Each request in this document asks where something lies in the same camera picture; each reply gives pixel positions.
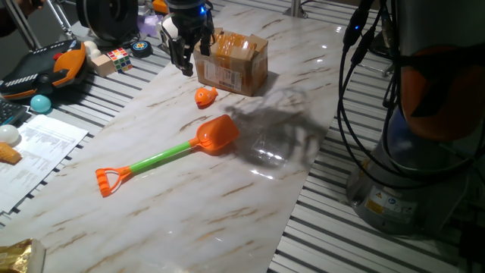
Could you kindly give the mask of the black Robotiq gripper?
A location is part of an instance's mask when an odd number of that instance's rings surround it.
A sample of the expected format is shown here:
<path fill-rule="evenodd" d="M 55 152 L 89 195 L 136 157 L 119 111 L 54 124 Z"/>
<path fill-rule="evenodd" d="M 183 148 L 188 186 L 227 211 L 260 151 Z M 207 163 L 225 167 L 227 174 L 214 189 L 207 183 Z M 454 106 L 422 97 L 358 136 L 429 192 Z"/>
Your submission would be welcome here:
<path fill-rule="evenodd" d="M 169 14 L 165 18 L 165 33 L 169 39 L 171 62 L 185 76 L 193 75 L 190 53 L 185 42 L 199 42 L 202 55 L 211 54 L 213 4 L 209 0 L 166 0 Z"/>

